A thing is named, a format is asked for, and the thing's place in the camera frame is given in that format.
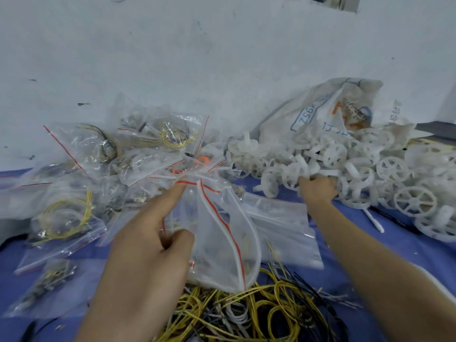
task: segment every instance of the white wall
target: white wall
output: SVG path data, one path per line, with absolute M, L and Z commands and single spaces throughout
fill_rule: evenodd
M 361 0 L 357 14 L 309 0 L 3 0 L 0 169 L 54 149 L 43 123 L 104 120 L 118 91 L 238 133 L 310 85 L 362 76 L 434 120 L 455 83 L 454 14 L 456 0 Z

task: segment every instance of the gray object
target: gray object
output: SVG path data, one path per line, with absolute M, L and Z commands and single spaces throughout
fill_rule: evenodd
M 30 218 L 26 220 L 0 220 L 0 246 L 14 236 L 28 234 Z

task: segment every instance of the forearm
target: forearm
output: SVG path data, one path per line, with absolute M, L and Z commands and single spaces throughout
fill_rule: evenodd
M 394 341 L 448 341 L 456 307 L 413 265 L 396 256 L 330 202 L 307 204 L 354 287 Z

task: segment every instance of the person's right hand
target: person's right hand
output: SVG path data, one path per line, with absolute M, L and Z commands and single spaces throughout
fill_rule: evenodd
M 316 174 L 310 180 L 299 177 L 299 190 L 304 202 L 309 206 L 330 202 L 336 195 L 335 178 Z

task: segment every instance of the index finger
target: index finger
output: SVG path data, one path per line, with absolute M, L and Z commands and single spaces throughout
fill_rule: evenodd
M 185 191 L 186 184 L 174 184 L 161 195 L 156 195 L 146 202 L 135 219 L 139 223 L 159 222 L 169 215 Z

